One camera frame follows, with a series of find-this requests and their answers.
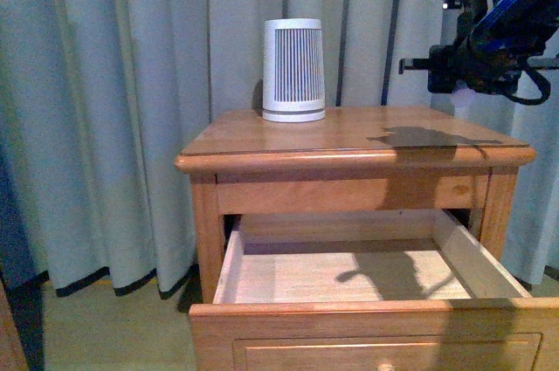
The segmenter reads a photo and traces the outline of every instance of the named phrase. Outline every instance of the floor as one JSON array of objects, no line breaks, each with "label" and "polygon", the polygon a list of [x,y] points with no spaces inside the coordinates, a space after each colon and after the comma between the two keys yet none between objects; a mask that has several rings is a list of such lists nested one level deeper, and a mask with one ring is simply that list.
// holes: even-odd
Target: floor
[{"label": "floor", "polygon": [[[531,293],[559,297],[559,277],[545,276]],[[164,301],[155,282],[125,297],[115,297],[108,281],[64,299],[45,284],[40,295],[37,308],[32,308],[39,330],[22,326],[29,330],[24,340],[34,340],[27,349],[37,364],[31,371],[196,370],[186,314],[201,300],[196,279]],[[29,307],[29,294],[22,299]]]}]

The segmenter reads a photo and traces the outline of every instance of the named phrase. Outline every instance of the curtain fold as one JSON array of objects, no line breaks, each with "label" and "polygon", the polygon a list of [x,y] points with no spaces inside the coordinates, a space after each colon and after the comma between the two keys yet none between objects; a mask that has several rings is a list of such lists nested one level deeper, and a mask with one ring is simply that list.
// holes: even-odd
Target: curtain fold
[{"label": "curtain fold", "polygon": [[322,21],[328,106],[339,94],[345,106],[379,105],[388,84],[390,105],[431,105],[534,145],[503,261],[537,284],[545,265],[559,267],[557,93],[537,108],[477,95],[455,109],[430,95],[426,72],[399,76],[398,60],[451,42],[458,12],[397,2],[0,0],[3,172],[36,272],[64,288],[108,267],[122,288],[156,269],[161,291],[172,289],[195,257],[175,155],[222,112],[260,107],[264,22],[312,17]]},{"label": "curtain fold", "polygon": [[37,271],[60,289],[108,267],[122,288],[157,269],[169,291],[195,254],[173,160],[209,119],[205,0],[1,5],[2,138],[17,198],[37,206]]}]

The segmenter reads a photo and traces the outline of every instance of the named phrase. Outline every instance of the white cylindrical speaker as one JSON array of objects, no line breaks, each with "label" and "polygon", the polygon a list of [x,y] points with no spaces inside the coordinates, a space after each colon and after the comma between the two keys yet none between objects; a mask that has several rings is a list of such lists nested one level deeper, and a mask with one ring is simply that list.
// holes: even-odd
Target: white cylindrical speaker
[{"label": "white cylindrical speaker", "polygon": [[276,122],[324,118],[324,64],[319,19],[265,22],[262,116]]}]

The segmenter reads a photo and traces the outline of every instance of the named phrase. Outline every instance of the lower drawer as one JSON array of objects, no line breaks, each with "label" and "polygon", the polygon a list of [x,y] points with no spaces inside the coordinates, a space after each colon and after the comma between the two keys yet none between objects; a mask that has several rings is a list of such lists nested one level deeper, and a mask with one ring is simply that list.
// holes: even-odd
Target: lower drawer
[{"label": "lower drawer", "polygon": [[244,216],[199,371],[551,370],[559,302],[531,299],[441,210]]},{"label": "lower drawer", "polygon": [[243,371],[530,370],[539,342],[537,333],[502,340],[442,341],[437,336],[235,340],[233,351],[236,369]]}]

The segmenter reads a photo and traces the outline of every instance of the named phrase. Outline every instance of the nightstand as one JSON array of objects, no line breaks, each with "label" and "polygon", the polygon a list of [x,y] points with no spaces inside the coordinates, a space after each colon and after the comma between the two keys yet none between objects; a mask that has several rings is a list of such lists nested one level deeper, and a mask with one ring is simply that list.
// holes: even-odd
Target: nightstand
[{"label": "nightstand", "polygon": [[223,114],[176,158],[207,303],[190,310],[198,369],[554,369],[559,301],[496,260],[534,157],[424,107]]}]

